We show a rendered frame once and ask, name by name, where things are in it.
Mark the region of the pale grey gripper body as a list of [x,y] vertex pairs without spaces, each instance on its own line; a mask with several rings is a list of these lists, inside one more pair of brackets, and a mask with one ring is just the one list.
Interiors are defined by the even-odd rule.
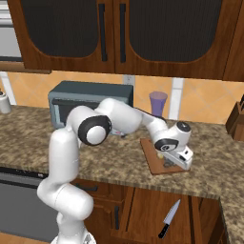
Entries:
[[193,153],[190,151],[164,152],[164,157],[171,166],[179,166],[185,171],[191,167],[193,161]]

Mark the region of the brown wooden cutting board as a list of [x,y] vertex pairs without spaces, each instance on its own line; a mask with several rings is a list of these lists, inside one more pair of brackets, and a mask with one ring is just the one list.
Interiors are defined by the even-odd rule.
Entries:
[[158,175],[162,173],[183,173],[184,170],[177,165],[165,167],[165,158],[160,159],[157,156],[156,150],[153,147],[153,143],[149,138],[141,138],[140,144],[145,154],[151,174]]

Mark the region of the open wooden drawer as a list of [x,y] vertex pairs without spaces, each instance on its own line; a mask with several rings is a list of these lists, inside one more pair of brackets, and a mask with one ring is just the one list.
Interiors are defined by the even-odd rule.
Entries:
[[[172,205],[181,202],[164,238],[158,234]],[[229,244],[218,200],[128,188],[112,244]]]

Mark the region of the purple cup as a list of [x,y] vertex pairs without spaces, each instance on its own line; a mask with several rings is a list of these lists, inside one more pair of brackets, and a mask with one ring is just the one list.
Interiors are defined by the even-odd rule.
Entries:
[[161,116],[168,95],[162,91],[153,91],[149,94],[151,107],[152,107],[152,115]]

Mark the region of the wooden drawer front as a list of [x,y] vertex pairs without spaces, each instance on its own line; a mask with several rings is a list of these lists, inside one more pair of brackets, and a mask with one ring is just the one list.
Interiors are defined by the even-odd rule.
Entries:
[[122,203],[126,198],[127,188],[125,186],[79,178],[72,181],[72,185],[75,186],[76,183],[86,187],[93,187],[97,185],[97,192],[87,192],[93,197],[108,199],[120,203]]

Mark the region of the brown wooden knife block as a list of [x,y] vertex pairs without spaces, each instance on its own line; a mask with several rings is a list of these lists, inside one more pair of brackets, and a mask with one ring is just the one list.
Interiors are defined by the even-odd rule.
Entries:
[[244,94],[241,100],[235,103],[225,127],[233,140],[244,142]]

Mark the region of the wooden base cupboard door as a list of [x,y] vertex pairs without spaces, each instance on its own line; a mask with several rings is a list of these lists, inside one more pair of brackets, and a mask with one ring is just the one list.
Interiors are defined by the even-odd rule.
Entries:
[[94,199],[93,211],[84,221],[96,244],[112,244],[111,230],[115,230],[114,206],[119,207],[119,224],[124,208],[124,201],[114,202],[107,199]]

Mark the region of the grey-blue toaster oven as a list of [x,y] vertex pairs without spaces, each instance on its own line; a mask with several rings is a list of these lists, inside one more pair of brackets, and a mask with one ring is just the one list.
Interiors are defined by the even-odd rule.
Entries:
[[127,134],[112,127],[112,122],[104,115],[93,114],[99,104],[106,98],[113,98],[133,106],[133,86],[107,83],[90,83],[78,81],[62,81],[48,95],[51,123],[55,129],[64,128],[70,112],[79,106],[86,107],[84,130],[78,133],[89,139],[97,132],[101,138],[109,133],[125,137]]

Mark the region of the plain wooden cupboard panel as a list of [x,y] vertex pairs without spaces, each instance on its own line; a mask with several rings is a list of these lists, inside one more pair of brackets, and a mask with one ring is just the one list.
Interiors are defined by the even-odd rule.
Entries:
[[244,20],[237,21],[223,80],[244,82]]

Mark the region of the wooden cupboard door, dark glass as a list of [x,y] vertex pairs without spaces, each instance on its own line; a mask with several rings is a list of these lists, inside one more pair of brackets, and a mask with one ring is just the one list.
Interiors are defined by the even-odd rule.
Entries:
[[[29,70],[114,72],[112,0],[7,0]],[[105,4],[102,61],[98,4]]]
[[[115,71],[221,79],[243,0],[113,0]],[[120,62],[120,4],[126,62]]]

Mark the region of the grey dishwasher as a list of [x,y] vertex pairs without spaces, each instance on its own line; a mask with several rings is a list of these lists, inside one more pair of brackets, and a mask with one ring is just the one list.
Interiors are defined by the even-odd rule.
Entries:
[[37,196],[46,173],[0,167],[0,231],[51,243],[58,235],[57,211]]

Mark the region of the white jar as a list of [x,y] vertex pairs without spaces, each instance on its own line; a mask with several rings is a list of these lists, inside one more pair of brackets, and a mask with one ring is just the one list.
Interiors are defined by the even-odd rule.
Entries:
[[0,112],[1,113],[11,112],[10,100],[8,96],[2,91],[0,91]]

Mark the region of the grey extractor hood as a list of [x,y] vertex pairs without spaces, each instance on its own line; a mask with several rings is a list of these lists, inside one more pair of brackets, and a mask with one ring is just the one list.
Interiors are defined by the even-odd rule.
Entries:
[[7,0],[0,0],[0,61],[22,61]]

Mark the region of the black-handled kitchen knife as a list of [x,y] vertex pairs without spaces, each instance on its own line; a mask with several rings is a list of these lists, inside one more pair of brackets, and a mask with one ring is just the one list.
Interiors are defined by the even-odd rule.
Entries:
[[171,222],[177,212],[177,209],[179,207],[179,204],[180,204],[181,200],[178,199],[173,205],[172,207],[170,208],[169,212],[167,213],[163,223],[164,223],[164,227],[163,229],[161,230],[161,232],[158,234],[158,237],[159,238],[164,238],[168,229],[170,228],[170,225],[171,225]]

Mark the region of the white wall socket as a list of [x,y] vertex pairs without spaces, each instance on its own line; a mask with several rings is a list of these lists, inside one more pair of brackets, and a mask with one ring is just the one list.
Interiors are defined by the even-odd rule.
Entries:
[[123,83],[125,85],[134,85],[135,84],[135,76],[134,75],[123,75]]

